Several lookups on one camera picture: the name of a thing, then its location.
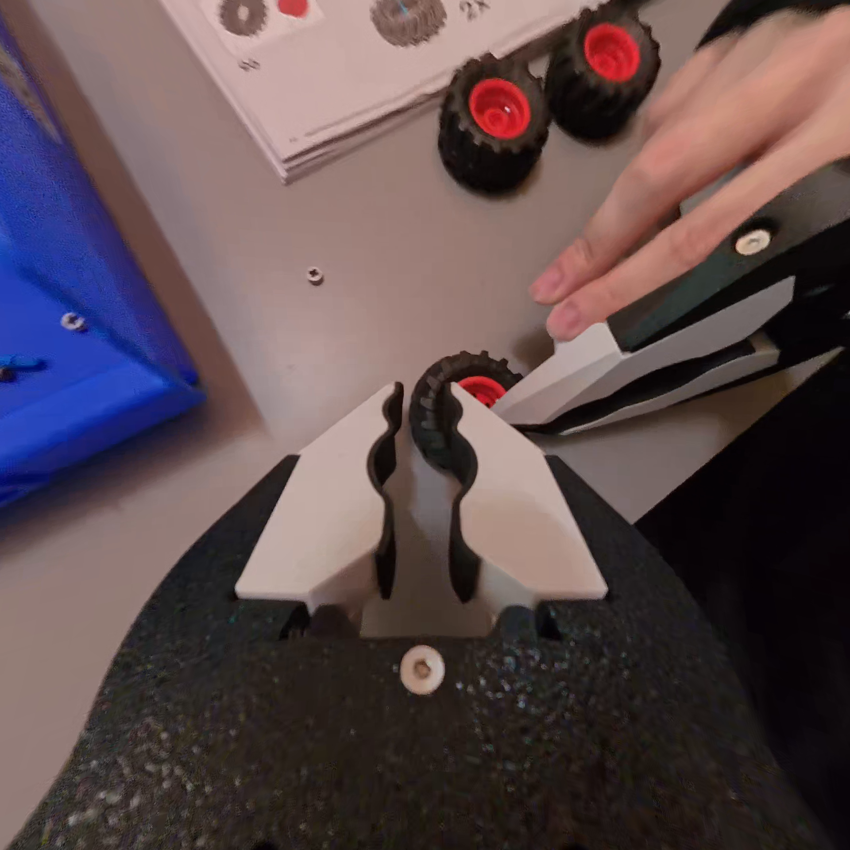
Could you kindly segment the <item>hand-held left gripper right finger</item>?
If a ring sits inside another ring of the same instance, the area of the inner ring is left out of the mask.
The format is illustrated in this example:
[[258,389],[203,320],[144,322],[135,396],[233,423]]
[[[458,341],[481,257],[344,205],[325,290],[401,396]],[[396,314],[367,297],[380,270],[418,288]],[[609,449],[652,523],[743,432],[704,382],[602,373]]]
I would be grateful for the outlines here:
[[449,575],[461,603],[512,607],[597,601],[608,585],[560,484],[566,466],[452,383]]

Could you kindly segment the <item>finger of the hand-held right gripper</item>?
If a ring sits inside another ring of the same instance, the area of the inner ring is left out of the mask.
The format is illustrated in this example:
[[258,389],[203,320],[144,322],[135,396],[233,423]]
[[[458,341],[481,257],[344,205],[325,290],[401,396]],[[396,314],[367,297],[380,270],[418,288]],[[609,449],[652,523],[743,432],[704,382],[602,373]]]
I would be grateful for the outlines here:
[[570,435],[641,417],[757,376],[776,366],[779,359],[779,348],[759,332],[712,354],[652,371],[604,398],[532,426],[531,431],[544,436]]
[[554,353],[495,402],[514,426],[541,426],[610,396],[629,383],[741,343],[792,302],[795,278],[785,278],[633,352],[620,349],[607,324],[595,324]]

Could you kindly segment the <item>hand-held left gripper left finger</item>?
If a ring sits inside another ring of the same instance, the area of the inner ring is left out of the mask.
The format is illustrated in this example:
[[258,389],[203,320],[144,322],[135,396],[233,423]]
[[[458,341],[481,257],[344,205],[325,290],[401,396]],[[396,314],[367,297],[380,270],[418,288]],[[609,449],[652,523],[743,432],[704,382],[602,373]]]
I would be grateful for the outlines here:
[[335,609],[360,622],[394,588],[394,509],[386,484],[397,466],[404,387],[391,382],[297,455],[235,585],[240,600]]

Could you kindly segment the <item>black toy wheel red hub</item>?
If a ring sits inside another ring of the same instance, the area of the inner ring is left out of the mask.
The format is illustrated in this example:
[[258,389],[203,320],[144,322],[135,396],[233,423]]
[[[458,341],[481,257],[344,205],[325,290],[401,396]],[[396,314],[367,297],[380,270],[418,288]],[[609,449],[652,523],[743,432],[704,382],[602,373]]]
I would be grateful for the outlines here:
[[569,137],[603,143],[619,136],[649,97],[661,47],[638,15],[614,4],[585,9],[552,51],[544,93]]
[[466,189],[509,195],[541,159],[549,125],[545,94],[525,64],[492,54],[472,58],[455,72],[441,104],[441,163]]
[[515,387],[522,375],[513,371],[507,359],[495,359],[487,351],[462,351],[440,358],[419,378],[409,406],[410,431],[414,444],[431,467],[443,472],[452,460],[444,396],[448,387],[458,384],[488,408]]

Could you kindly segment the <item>grey desk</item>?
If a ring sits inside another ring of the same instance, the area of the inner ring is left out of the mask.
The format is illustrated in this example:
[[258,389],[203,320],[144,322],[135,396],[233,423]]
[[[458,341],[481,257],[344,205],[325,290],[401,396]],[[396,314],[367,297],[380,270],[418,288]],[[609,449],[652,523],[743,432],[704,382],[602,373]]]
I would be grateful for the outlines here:
[[[175,315],[202,383],[228,424],[214,451],[206,420],[143,439],[2,520],[2,605],[15,567],[23,612],[2,618],[2,682],[45,689],[65,709],[79,640],[99,633],[118,588],[165,570],[112,658],[52,786],[10,848],[833,848],[769,747],[727,647],[664,559],[619,512],[674,490],[689,413],[737,439],[785,369],[710,392],[673,412],[586,436],[528,439],[566,466],[560,479],[604,599],[512,607],[461,603],[449,575],[460,487],[414,449],[406,423],[431,363],[467,348],[536,365],[545,311],[531,279],[598,205],[634,144],[589,151],[558,131],[530,186],[486,200],[457,186],[426,107],[341,163],[283,186],[236,120],[213,119],[213,84],[179,58],[158,11],[107,2],[38,2],[34,15],[77,48],[83,81],[132,60],[163,83],[166,117],[187,139],[166,152],[164,119],[140,130],[164,164],[190,236],[196,313]],[[93,47],[94,58],[81,59]],[[307,269],[319,267],[322,286]],[[803,367],[805,381],[820,370]],[[297,455],[389,383],[404,387],[389,599],[360,622],[335,609],[240,600],[235,585]]]

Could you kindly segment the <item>person's right hand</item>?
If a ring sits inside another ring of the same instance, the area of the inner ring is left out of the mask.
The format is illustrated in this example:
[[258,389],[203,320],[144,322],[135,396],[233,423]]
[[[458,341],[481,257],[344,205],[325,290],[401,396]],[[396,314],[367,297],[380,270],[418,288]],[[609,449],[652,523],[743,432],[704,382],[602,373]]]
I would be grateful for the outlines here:
[[849,10],[785,10],[701,48],[582,234],[530,289],[566,342],[703,262],[771,199],[849,154]]

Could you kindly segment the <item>black office chair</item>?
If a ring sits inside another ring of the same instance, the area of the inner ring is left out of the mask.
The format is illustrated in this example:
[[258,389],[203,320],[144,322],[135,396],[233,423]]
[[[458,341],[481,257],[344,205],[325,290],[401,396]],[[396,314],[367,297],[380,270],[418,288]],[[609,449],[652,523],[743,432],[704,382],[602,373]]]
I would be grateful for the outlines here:
[[781,768],[848,848],[848,352],[636,526],[725,643]]

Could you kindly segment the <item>blue plastic bin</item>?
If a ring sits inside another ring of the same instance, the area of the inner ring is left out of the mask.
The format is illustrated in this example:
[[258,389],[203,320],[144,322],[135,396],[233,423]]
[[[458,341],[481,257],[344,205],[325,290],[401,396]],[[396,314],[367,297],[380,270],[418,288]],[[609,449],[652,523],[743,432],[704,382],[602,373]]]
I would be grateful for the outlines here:
[[206,395],[4,21],[1,72],[1,357],[47,365],[1,384],[5,507]]

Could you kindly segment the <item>white instruction booklet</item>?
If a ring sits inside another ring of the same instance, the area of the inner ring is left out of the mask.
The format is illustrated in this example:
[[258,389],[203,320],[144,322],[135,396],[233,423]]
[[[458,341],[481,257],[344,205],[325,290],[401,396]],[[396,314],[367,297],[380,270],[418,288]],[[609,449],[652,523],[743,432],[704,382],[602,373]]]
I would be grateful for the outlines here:
[[534,54],[587,1],[161,1],[285,184],[438,100],[471,58]]

